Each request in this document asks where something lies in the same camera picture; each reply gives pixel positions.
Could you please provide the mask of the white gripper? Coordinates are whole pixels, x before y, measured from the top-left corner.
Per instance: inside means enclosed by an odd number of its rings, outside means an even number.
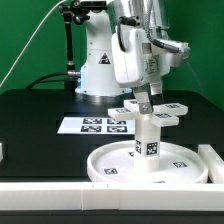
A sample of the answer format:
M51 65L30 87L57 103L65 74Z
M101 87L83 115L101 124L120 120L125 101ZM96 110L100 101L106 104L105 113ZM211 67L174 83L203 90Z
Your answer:
M153 111L154 104L162 104L162 76L187 61L190 48L186 42L159 39L165 48L152 44L143 29L124 27L121 34L125 51L119 46L118 33L112 35L112 58L115 79L122 88L133 88L133 94L141 114Z

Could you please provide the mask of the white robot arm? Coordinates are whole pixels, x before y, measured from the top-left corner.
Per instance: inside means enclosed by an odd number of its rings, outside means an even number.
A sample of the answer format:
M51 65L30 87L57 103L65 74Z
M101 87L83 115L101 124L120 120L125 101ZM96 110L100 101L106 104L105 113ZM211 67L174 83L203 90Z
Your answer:
M152 112L163 102L162 77L190 54L168 37L166 0L75 0L72 12L86 26L80 94L113 101L131 92L142 114Z

